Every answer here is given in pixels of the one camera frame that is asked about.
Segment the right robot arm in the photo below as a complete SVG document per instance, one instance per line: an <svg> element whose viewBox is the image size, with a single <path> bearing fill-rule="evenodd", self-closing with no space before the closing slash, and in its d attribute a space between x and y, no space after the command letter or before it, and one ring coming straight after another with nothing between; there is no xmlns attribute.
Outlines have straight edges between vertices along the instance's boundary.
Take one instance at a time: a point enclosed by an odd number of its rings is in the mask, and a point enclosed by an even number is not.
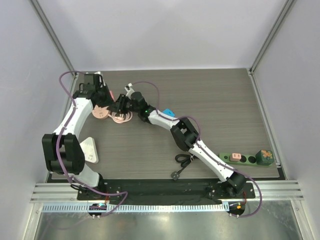
<svg viewBox="0 0 320 240"><path fill-rule="evenodd" d="M237 198L244 191L246 178L212 152L201 140L201 133L193 126L189 116L171 117L148 104L138 91L130 96L121 94L111 106L118 114L137 113L141 121L170 131L175 144L184 152L200 159L221 180L226 194Z"/></svg>

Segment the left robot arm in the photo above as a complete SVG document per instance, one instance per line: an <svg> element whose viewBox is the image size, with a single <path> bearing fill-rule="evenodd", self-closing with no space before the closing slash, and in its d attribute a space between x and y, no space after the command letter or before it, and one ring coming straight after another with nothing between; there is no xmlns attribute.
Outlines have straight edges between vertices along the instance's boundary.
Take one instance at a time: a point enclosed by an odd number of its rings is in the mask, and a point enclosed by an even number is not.
<svg viewBox="0 0 320 240"><path fill-rule="evenodd" d="M114 101L101 72L87 72L83 77L85 82L75 93L62 87L71 100L70 108L60 125L53 133L44 134L41 142L49 172L65 176L70 184L80 184L90 196L100 200L108 196L104 178L87 165L78 137L92 110Z"/></svg>

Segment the pink round power socket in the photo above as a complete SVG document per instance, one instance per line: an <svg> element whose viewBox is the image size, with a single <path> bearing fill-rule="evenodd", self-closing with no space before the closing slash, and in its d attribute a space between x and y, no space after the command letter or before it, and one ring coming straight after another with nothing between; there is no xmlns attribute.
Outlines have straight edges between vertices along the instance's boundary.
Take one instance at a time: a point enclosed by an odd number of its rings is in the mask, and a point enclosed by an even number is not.
<svg viewBox="0 0 320 240"><path fill-rule="evenodd" d="M96 105L92 110L92 115L99 120L104 120L109 117L110 111L108 110L108 107L100 107Z"/></svg>

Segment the pink red plug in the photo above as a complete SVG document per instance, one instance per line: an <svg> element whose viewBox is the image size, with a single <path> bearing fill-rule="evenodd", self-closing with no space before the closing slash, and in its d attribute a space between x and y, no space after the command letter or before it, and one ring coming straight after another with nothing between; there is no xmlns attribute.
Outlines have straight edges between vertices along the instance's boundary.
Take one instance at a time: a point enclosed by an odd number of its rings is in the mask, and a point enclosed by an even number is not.
<svg viewBox="0 0 320 240"><path fill-rule="evenodd" d="M115 102L116 100L115 100L115 97L114 97L113 92L111 90L109 90L109 94L110 94L112 100Z"/></svg>

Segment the blue plug adapter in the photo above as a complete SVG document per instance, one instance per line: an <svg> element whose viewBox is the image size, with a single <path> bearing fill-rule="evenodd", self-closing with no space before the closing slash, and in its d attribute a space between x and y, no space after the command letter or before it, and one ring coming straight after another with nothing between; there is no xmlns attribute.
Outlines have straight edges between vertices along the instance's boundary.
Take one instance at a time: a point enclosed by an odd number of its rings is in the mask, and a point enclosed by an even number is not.
<svg viewBox="0 0 320 240"><path fill-rule="evenodd" d="M169 108L166 108L165 110L162 111L163 114L170 116L170 117L175 117L175 114L172 110L170 110Z"/></svg>

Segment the white triangular power socket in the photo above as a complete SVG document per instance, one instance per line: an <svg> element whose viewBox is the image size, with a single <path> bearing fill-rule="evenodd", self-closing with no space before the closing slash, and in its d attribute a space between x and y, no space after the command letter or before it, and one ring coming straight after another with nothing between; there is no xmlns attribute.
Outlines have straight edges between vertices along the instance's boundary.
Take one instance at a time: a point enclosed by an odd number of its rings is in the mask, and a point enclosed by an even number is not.
<svg viewBox="0 0 320 240"><path fill-rule="evenodd" d="M95 140L92 137L88 137L80 143L80 147L84 154L86 162L97 164L99 162L98 152L96 148Z"/></svg>

